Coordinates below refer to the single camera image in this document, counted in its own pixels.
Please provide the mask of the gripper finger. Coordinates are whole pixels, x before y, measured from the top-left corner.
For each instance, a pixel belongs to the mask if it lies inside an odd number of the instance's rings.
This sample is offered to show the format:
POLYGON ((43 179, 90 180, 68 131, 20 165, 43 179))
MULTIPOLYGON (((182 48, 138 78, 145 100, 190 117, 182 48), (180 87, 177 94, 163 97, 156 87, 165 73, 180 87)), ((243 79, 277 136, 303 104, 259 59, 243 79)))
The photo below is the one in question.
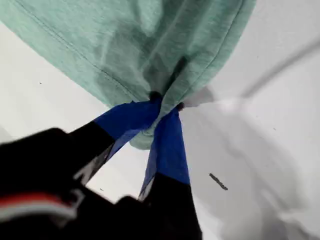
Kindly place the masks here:
POLYGON ((139 200, 146 205, 157 240, 200 240, 179 108, 157 124, 139 200))
POLYGON ((78 151, 73 179, 87 184, 118 150, 153 124, 161 103, 161 94, 152 91, 148 101, 117 105, 70 132, 78 151))

